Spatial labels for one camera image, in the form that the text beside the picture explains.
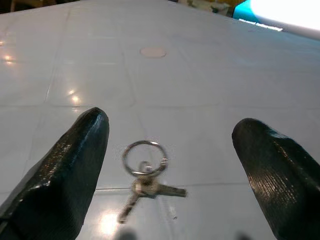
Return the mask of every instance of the tabletop surface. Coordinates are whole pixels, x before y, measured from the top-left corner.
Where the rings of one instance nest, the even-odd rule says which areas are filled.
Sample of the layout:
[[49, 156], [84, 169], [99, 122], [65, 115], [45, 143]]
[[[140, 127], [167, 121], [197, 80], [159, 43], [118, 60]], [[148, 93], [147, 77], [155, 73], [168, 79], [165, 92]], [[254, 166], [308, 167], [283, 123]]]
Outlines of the tabletop surface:
[[[77, 240], [274, 240], [233, 148], [243, 118], [320, 160], [320, 42], [166, 0], [83, 0], [0, 15], [0, 203], [77, 117], [110, 121], [96, 192]], [[187, 198], [117, 214], [138, 140], [169, 157], [161, 183]], [[159, 164], [138, 147], [130, 164]]]

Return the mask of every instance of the metal key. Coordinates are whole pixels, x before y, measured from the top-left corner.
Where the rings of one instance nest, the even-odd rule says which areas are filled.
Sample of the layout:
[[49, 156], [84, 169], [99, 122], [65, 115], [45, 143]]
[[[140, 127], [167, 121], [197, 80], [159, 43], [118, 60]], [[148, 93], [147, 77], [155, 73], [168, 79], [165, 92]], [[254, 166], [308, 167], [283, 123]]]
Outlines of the metal key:
[[182, 188], [160, 184], [155, 177], [144, 176], [132, 184], [132, 190], [143, 197], [155, 198], [157, 195], [186, 197], [187, 191]]
[[126, 205], [124, 206], [123, 210], [118, 215], [118, 222], [120, 224], [125, 224], [128, 221], [128, 215], [131, 210], [134, 208], [136, 203], [138, 202], [140, 195], [136, 192], [133, 192], [129, 200], [127, 201]]
[[[158, 147], [162, 153], [163, 158], [162, 162], [160, 164], [160, 167], [153, 171], [152, 166], [147, 161], [142, 161], [139, 165], [139, 171], [132, 170], [127, 165], [127, 154], [133, 147], [139, 145], [139, 144], [149, 144]], [[129, 145], [127, 149], [124, 151], [122, 155], [123, 164], [125, 166], [125, 169], [129, 171], [132, 175], [136, 176], [137, 179], [133, 181], [131, 190], [133, 194], [127, 201], [124, 209], [121, 211], [121, 213], [118, 216], [118, 222], [120, 224], [124, 224], [128, 220], [128, 215], [133, 209], [133, 207], [137, 204], [140, 197], [147, 197], [147, 198], [155, 198], [157, 195], [166, 195], [166, 196], [177, 196], [177, 197], [186, 197], [187, 191], [182, 188], [177, 188], [173, 186], [163, 185], [160, 184], [156, 176], [159, 175], [168, 164], [168, 158], [166, 155], [165, 150], [156, 142], [152, 141], [137, 141], [133, 144]]]

